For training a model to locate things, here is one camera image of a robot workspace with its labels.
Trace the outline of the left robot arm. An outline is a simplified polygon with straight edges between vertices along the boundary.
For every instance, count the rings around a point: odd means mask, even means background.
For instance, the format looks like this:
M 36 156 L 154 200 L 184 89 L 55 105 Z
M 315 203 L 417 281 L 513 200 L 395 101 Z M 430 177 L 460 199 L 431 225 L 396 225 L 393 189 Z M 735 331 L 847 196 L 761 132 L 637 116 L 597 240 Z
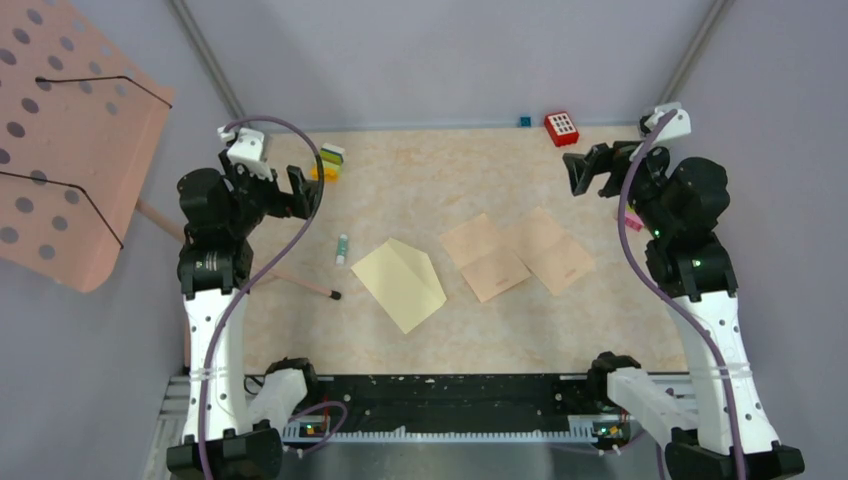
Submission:
M 190 395 L 184 429 L 166 452 L 177 479 L 271 479 L 281 464 L 281 441 L 267 420 L 248 413 L 244 382 L 244 315 L 254 284 L 269 272 L 251 272 L 248 237 L 267 216 L 310 225 L 324 180 L 286 170 L 292 190 L 261 179 L 228 160 L 203 168 L 177 185 L 187 223 L 177 275 L 189 322 Z

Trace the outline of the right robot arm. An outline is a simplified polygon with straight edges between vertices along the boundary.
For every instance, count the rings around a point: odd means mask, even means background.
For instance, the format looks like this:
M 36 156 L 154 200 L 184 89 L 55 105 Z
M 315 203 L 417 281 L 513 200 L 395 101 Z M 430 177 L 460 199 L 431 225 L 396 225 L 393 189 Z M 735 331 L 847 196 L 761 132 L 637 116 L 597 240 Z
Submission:
M 586 397 L 600 412 L 620 407 L 656 442 L 670 479 L 788 479 L 805 471 L 801 451 L 784 444 L 762 406 L 739 324 L 738 282 L 715 234 L 729 206 L 727 173 L 689 157 L 673 164 L 665 147 L 636 159 L 638 143 L 599 144 L 563 157 L 574 195 L 607 176 L 603 198 L 618 198 L 649 229 L 644 264 L 634 271 L 668 304 L 695 395 L 687 410 L 626 355 L 601 353 Z

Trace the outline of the letter sheet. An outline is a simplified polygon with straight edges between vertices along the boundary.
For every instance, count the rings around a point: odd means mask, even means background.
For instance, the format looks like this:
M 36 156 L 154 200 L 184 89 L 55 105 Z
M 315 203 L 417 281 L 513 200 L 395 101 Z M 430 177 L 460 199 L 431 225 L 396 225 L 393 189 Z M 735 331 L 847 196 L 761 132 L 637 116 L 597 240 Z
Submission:
M 485 213 L 441 234 L 439 240 L 481 303 L 531 277 Z

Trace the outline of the pink paper sheet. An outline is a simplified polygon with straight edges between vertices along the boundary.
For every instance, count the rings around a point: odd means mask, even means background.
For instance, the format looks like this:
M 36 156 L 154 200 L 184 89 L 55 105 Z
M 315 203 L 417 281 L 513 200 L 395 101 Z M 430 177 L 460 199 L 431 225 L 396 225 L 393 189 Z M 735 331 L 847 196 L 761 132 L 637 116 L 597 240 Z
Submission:
M 594 258 L 541 207 L 508 226 L 503 235 L 506 244 L 554 296 L 594 270 Z

